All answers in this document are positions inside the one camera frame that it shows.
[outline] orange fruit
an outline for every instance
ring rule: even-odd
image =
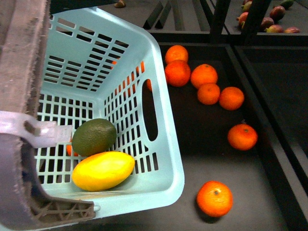
[[[199,208],[211,217],[226,215],[232,208],[233,196],[231,190],[219,181],[206,182],[197,194]]]
[[[258,140],[258,134],[253,127],[247,124],[238,124],[228,132],[229,144],[238,150],[246,151],[254,147]]]
[[[242,106],[244,102],[244,93],[236,87],[227,87],[222,90],[219,97],[219,104],[224,109],[233,111]]]
[[[214,67],[209,64],[202,64],[197,66],[191,76],[191,82],[197,89],[205,83],[217,83],[218,74]]]
[[[218,102],[220,88],[215,83],[203,84],[197,91],[198,100],[205,105],[212,105]]]
[[[185,47],[181,45],[174,45],[170,47],[165,55],[165,62],[166,64],[171,63],[174,60],[183,60],[186,63],[188,62],[188,51]]]
[[[67,153],[67,155],[68,155],[68,156],[72,156],[72,151],[73,151],[73,150],[72,150],[72,145],[68,144],[68,145],[66,146],[66,153]]]
[[[189,82],[191,69],[183,60],[174,60],[165,67],[167,83],[173,87],[182,87]]]
[[[147,79],[147,80],[146,80],[146,86],[148,87],[148,89],[149,89],[150,91],[152,91],[152,85],[151,85],[151,80],[150,80],[150,79]]]

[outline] tangerine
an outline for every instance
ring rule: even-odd
[[[226,215],[232,208],[232,192],[227,185],[219,181],[208,181],[197,194],[197,204],[207,215],[221,217]]]
[[[220,88],[215,83],[203,84],[198,92],[198,100],[205,105],[213,105],[218,102],[220,95]]]
[[[72,145],[68,144],[68,145],[66,146],[67,155],[68,155],[68,156],[72,156],[72,151],[73,151],[73,150],[72,150]]]
[[[228,132],[229,144],[238,150],[247,151],[254,147],[258,140],[258,134],[248,124],[238,124]]]
[[[181,45],[174,45],[170,47],[165,55],[165,62],[168,65],[174,60],[183,60],[186,63],[188,62],[188,51],[186,50],[185,47]]]
[[[151,80],[150,80],[150,79],[147,79],[147,80],[146,80],[146,86],[148,87],[148,89],[149,89],[150,91],[152,91],[152,84],[151,84]]]
[[[197,89],[205,83],[217,83],[218,74],[214,67],[209,64],[202,64],[197,66],[191,76],[191,82]]]
[[[173,87],[182,87],[189,82],[191,69],[183,60],[174,60],[165,67],[166,81]]]
[[[219,104],[224,109],[233,111],[242,106],[244,102],[244,93],[236,87],[227,87],[222,90],[219,97]]]

